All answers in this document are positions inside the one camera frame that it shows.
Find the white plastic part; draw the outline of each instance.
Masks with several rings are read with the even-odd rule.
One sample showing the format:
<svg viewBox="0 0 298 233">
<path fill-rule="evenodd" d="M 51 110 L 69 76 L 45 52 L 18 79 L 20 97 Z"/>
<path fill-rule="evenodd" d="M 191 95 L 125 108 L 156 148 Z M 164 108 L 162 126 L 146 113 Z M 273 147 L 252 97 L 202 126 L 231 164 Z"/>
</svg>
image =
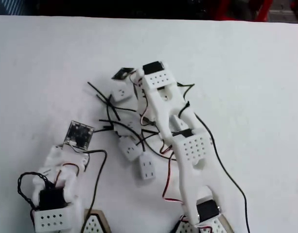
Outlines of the white plastic part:
<svg viewBox="0 0 298 233">
<path fill-rule="evenodd" d="M 176 233 L 198 233 L 198 229 L 188 222 L 180 222 Z"/>
<path fill-rule="evenodd" d="M 228 233 L 217 217 L 204 222 L 200 225 L 200 227 L 201 226 L 212 227 L 212 233 Z M 181 222 L 176 230 L 176 233 L 198 233 L 198 230 L 200 230 L 201 233 L 210 233 L 210 229 L 198 229 L 188 222 Z"/>
<path fill-rule="evenodd" d="M 84 233 L 104 233 L 96 215 L 89 217 L 84 228 Z"/>
<path fill-rule="evenodd" d="M 50 153 L 46 157 L 45 166 L 41 167 L 38 172 L 44 174 L 48 180 L 52 183 L 56 183 L 56 186 L 64 187 L 64 199 L 66 202 L 74 202 L 79 190 L 76 189 L 78 179 L 83 174 L 85 164 L 88 162 L 88 155 L 82 153 L 76 153 L 68 145 L 63 148 L 58 146 L 52 146 Z M 72 165 L 63 165 L 66 163 L 72 163 L 77 165 L 80 170 L 77 175 L 77 167 Z M 44 181 L 35 176 L 33 178 L 33 184 L 35 189 L 32 194 L 32 201 L 35 206 L 39 205 L 39 193 L 45 188 Z"/>
<path fill-rule="evenodd" d="M 111 91 L 111 94 L 115 102 L 120 102 L 130 98 L 133 95 L 133 92 L 129 87 L 127 87 L 126 83 L 120 82 L 119 86 L 116 86 Z"/>
<path fill-rule="evenodd" d="M 79 233 L 83 224 L 83 214 L 84 209 L 78 198 L 65 208 L 35 211 L 35 232 L 69 230 L 69 233 Z"/>
<path fill-rule="evenodd" d="M 134 161 L 142 154 L 142 149 L 136 146 L 135 142 L 129 136 L 120 137 L 119 148 L 130 162 Z"/>
<path fill-rule="evenodd" d="M 155 178 L 155 169 L 150 154 L 144 152 L 139 157 L 141 178 L 143 180 Z"/>
<path fill-rule="evenodd" d="M 196 118 L 192 107 L 187 107 L 180 116 L 192 130 L 194 135 L 190 137 L 175 136 L 169 128 L 171 115 L 178 115 L 180 110 L 186 106 L 186 101 L 177 87 L 177 83 L 171 72 L 164 65 L 165 69 L 156 73 L 145 75 L 142 68 L 137 70 L 136 82 L 143 88 L 148 99 L 151 120 L 154 120 L 160 130 L 161 138 L 167 145 L 173 146 L 178 168 L 179 168 L 179 189 L 184 202 L 183 209 L 187 214 L 189 222 L 193 225 L 199 223 L 196 202 L 199 199 L 195 179 L 199 169 L 194 165 L 202 158 L 211 153 L 208 145 L 209 136 L 204 126 Z M 163 87 L 163 95 L 158 88 Z"/>
<path fill-rule="evenodd" d="M 169 120 L 177 131 L 182 131 L 189 128 L 188 125 L 183 120 L 179 119 L 176 115 L 171 115 Z"/>
<path fill-rule="evenodd" d="M 140 119 L 139 120 L 135 120 L 134 118 L 122 119 L 121 123 L 133 129 L 137 134 L 139 135 L 141 134 Z M 128 130 L 127 128 L 119 124 L 114 125 L 114 131 L 116 131 L 119 136 L 135 137 L 135 135 L 130 130 Z"/>
</svg>

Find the red wire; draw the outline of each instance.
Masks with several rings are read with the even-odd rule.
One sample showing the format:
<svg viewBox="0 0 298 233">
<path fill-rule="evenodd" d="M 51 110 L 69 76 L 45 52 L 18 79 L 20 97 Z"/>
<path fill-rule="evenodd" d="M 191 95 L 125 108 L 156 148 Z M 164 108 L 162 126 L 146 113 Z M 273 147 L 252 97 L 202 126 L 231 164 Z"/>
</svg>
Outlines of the red wire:
<svg viewBox="0 0 298 233">
<path fill-rule="evenodd" d="M 162 151 L 162 149 L 164 148 L 164 146 L 165 146 L 165 141 L 163 140 L 163 145 L 162 145 L 162 147 L 159 149 L 159 152 L 160 152 L 161 154 L 165 154 L 165 153 L 169 152 L 170 149 L 173 147 L 172 145 L 170 145 L 168 148 L 166 148 L 164 151 Z"/>
<path fill-rule="evenodd" d="M 167 188 L 168 188 L 168 185 L 169 185 L 169 180 L 170 180 L 170 162 L 171 162 L 171 160 L 172 160 L 172 156 L 173 156 L 173 155 L 174 155 L 174 153 L 172 153 L 171 156 L 170 156 L 169 159 L 168 159 L 168 175 L 167 175 L 166 185 L 165 185 L 165 188 L 164 188 L 162 197 L 163 197 L 163 199 L 166 200 L 166 201 L 180 202 L 181 204 L 183 204 L 183 201 L 181 201 L 181 200 L 173 199 L 173 198 L 165 198 L 165 194 L 166 194 L 166 191 L 167 191 Z"/>
</svg>

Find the black wire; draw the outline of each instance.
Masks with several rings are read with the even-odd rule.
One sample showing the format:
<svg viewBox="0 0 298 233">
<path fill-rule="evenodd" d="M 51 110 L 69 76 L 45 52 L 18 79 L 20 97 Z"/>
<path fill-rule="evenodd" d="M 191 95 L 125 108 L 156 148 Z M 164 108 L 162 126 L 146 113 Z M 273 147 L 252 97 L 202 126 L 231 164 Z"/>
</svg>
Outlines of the black wire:
<svg viewBox="0 0 298 233">
<path fill-rule="evenodd" d="M 111 127 L 107 127 L 107 128 L 101 129 L 101 130 L 95 130 L 94 133 L 103 132 L 103 131 L 110 131 L 110 130 L 113 130 L 113 129 Z"/>
<path fill-rule="evenodd" d="M 41 174 L 41 173 L 38 173 L 38 172 L 34 172 L 34 171 L 31 171 L 31 172 L 24 172 L 24 173 L 22 173 L 22 174 L 19 176 L 19 178 L 18 178 L 17 192 L 18 192 L 19 195 L 21 195 L 21 196 L 26 200 L 26 202 L 28 202 L 28 203 L 30 204 L 31 209 L 36 210 L 36 207 L 35 207 L 35 205 L 33 204 L 32 200 L 31 200 L 30 198 L 27 198 L 27 196 L 24 195 L 23 192 L 21 191 L 21 182 L 22 182 L 22 178 L 23 178 L 24 176 L 26 176 L 26 175 L 34 175 L 34 176 L 38 176 L 39 178 L 41 178 L 41 179 L 44 181 L 44 183 L 45 183 L 45 188 L 46 188 L 46 189 L 54 188 L 55 185 L 54 185 L 52 182 L 50 182 L 50 181 L 47 179 L 47 177 L 46 177 L 45 175 L 43 175 L 43 174 Z"/>
<path fill-rule="evenodd" d="M 142 131 L 141 131 L 141 135 L 142 135 L 142 137 L 144 137 L 144 135 L 143 135 L 143 132 L 145 132 L 144 131 L 145 129 L 142 129 Z M 157 153 L 150 145 L 149 145 L 149 143 L 145 140 L 144 141 L 144 143 L 147 145 L 147 147 L 154 153 L 154 154 L 156 154 L 157 156 L 159 156 L 159 157 L 162 157 L 162 158 L 164 158 L 164 159 L 167 159 L 167 160 L 169 160 L 169 157 L 166 157 L 166 156 L 164 156 L 164 155 L 161 155 L 160 153 Z"/>
<path fill-rule="evenodd" d="M 113 121 L 113 120 L 99 120 L 101 122 L 112 122 L 114 124 L 118 124 L 118 125 L 122 125 L 124 128 L 128 129 L 130 132 L 132 132 L 138 139 L 139 141 L 141 141 L 141 145 L 142 145 L 142 150 L 145 151 L 145 146 L 144 146 L 144 142 L 141 140 L 141 137 L 139 136 L 138 133 L 136 133 L 132 128 L 128 127 L 127 125 L 120 123 L 118 121 Z"/>
<path fill-rule="evenodd" d="M 114 112 L 114 114 L 115 114 L 115 116 L 116 116 L 116 118 L 118 119 L 118 120 L 121 120 L 120 119 L 120 117 L 119 117 L 119 114 L 117 113 L 117 111 L 115 110 L 115 107 L 113 106 L 113 104 L 110 102 L 110 99 L 108 99 L 107 97 L 105 97 L 105 95 L 101 92 L 101 91 L 99 91 L 93 84 L 91 84 L 90 82 L 87 82 L 95 91 L 97 91 L 98 93 L 99 93 L 99 95 L 101 95 L 104 99 L 105 99 L 105 103 L 107 104 L 107 105 L 109 105 L 111 108 L 112 108 L 112 110 L 113 110 L 113 112 Z"/>
<path fill-rule="evenodd" d="M 155 132 L 155 131 L 151 131 L 151 130 L 147 130 L 147 129 L 142 129 L 142 131 L 144 131 L 146 133 L 159 133 L 159 132 Z"/>
<path fill-rule="evenodd" d="M 108 117 L 108 120 L 111 120 L 110 112 L 109 112 L 109 104 L 108 104 L 108 103 L 107 103 L 107 105 L 106 105 L 106 115 L 107 115 L 107 117 Z M 111 125 L 111 128 L 114 129 L 114 125 L 113 125 L 112 122 L 110 122 L 110 125 Z"/>
<path fill-rule="evenodd" d="M 246 195 L 245 193 L 243 192 L 243 190 L 240 188 L 240 186 L 235 182 L 235 180 L 231 177 L 231 175 L 227 172 L 225 166 L 223 165 L 220 157 L 219 157 L 219 154 L 218 154 L 218 151 L 217 151 L 217 147 L 216 147 L 216 143 L 215 143 L 215 140 L 213 138 L 213 135 L 210 131 L 210 129 L 207 127 L 207 125 L 202 121 L 202 119 L 197 115 L 195 114 L 196 118 L 204 125 L 204 127 L 206 128 L 206 130 L 208 131 L 208 133 L 210 134 L 210 137 L 211 137 L 211 140 L 212 140 L 212 144 L 213 144 L 213 148 L 215 150 L 215 153 L 216 153 L 216 156 L 217 156 L 217 159 L 223 169 L 223 171 L 226 173 L 226 175 L 230 178 L 230 180 L 233 182 L 233 184 L 238 188 L 238 190 L 242 193 L 243 197 L 244 197 L 244 203 L 245 203 L 245 220 L 246 220 L 246 227 L 247 227 L 247 231 L 248 233 L 250 233 L 250 229 L 249 229 L 249 223 L 248 223 L 248 214 L 247 214 L 247 199 L 246 199 Z"/>
<path fill-rule="evenodd" d="M 180 110 L 180 112 L 178 113 L 178 118 L 180 118 L 181 117 L 181 114 L 182 114 L 182 112 L 186 109 L 186 108 L 188 108 L 190 106 L 190 102 L 188 101 L 187 103 L 186 103 L 186 105 Z"/>
<path fill-rule="evenodd" d="M 150 137 L 152 137 L 152 136 L 154 136 L 154 135 L 157 135 L 158 133 L 153 133 L 153 134 L 151 134 L 151 135 L 149 135 L 149 136 L 147 136 L 147 137 L 144 137 L 141 141 L 145 141 L 145 140 L 147 140 L 148 138 L 150 138 Z"/>
<path fill-rule="evenodd" d="M 89 162 L 90 162 L 90 154 L 88 154 L 88 161 L 87 161 L 87 164 L 86 164 L 86 166 L 85 166 L 84 171 L 86 171 L 86 169 L 87 169 L 87 167 L 88 167 L 88 165 L 89 165 Z"/>
<path fill-rule="evenodd" d="M 130 111 L 130 112 L 134 112 L 134 113 L 137 112 L 136 110 L 134 110 L 134 109 L 130 109 L 130 108 L 120 108 L 120 107 L 116 107 L 116 106 L 114 106 L 114 108 L 116 108 L 116 109 L 120 109 L 120 110 L 125 110 L 125 111 Z"/>
<path fill-rule="evenodd" d="M 193 83 L 193 84 L 183 85 L 183 84 L 177 82 L 177 86 L 182 86 L 182 87 L 186 87 L 186 86 L 188 86 L 188 87 L 189 87 L 189 88 L 183 93 L 183 99 L 186 99 L 186 95 L 187 95 L 188 91 L 189 91 L 192 87 L 194 87 L 194 85 L 195 85 L 194 83 Z"/>
<path fill-rule="evenodd" d="M 90 208 L 87 212 L 87 215 L 85 217 L 85 221 L 83 223 L 83 226 L 82 226 L 82 229 L 81 229 L 81 233 L 84 232 L 84 228 L 85 228 L 85 225 L 87 223 L 87 220 L 89 219 L 89 216 L 90 216 L 90 213 L 91 213 L 91 210 L 92 210 L 92 207 L 95 203 L 95 199 L 96 199 L 96 193 L 97 193 L 97 186 L 98 186 L 98 182 L 99 182 L 99 178 L 100 178 L 100 175 L 101 175 L 101 172 L 105 166 L 105 161 L 107 159 L 107 152 L 105 150 L 91 150 L 90 153 L 97 153 L 97 152 L 102 152 L 105 154 L 105 158 L 104 158 L 104 161 L 102 162 L 101 164 L 101 167 L 99 169 L 99 172 L 98 172 L 98 176 L 97 176 L 97 180 L 96 180 L 96 184 L 95 184 L 95 188 L 94 188 L 94 194 L 93 194 L 93 198 L 92 198 L 92 201 L 91 201 L 91 204 L 90 204 Z"/>
</svg>

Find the red object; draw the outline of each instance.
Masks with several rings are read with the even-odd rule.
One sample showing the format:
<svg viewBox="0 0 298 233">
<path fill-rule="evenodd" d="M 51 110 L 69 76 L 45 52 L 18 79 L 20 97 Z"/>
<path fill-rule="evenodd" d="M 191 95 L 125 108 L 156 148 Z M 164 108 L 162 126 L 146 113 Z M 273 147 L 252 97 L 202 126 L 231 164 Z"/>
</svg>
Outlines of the red object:
<svg viewBox="0 0 298 233">
<path fill-rule="evenodd" d="M 270 10 L 273 0 L 250 0 L 247 7 L 252 12 L 258 12 L 256 17 L 252 20 L 255 22 L 266 22 L 267 14 Z M 242 20 L 238 18 L 232 18 L 226 16 L 228 8 L 230 6 L 230 0 L 220 0 L 220 4 L 216 11 L 215 20 Z"/>
</svg>

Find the white 3d-printed bracket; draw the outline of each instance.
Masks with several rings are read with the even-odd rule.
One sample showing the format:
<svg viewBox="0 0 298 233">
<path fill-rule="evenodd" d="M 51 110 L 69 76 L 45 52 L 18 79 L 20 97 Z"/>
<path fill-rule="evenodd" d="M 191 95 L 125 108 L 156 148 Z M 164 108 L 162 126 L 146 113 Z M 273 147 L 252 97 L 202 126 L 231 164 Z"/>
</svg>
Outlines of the white 3d-printed bracket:
<svg viewBox="0 0 298 233">
<path fill-rule="evenodd" d="M 165 66 L 164 70 L 144 74 L 142 68 L 137 70 L 135 78 L 139 85 L 138 89 L 145 91 L 148 99 L 150 112 L 160 130 L 161 137 L 166 144 L 172 145 L 178 161 L 179 168 L 179 189 L 184 202 L 183 209 L 187 214 L 189 222 L 193 225 L 199 223 L 196 202 L 198 200 L 198 187 L 195 185 L 195 178 L 199 170 L 195 168 L 200 159 L 206 157 L 210 150 L 210 136 L 204 126 L 196 118 L 191 107 L 187 107 L 180 116 L 192 130 L 193 135 L 184 137 L 173 136 L 169 128 L 171 115 L 178 115 L 180 110 L 186 106 L 186 101 L 177 87 L 176 80 Z M 163 88 L 163 96 L 158 88 Z"/>
</svg>

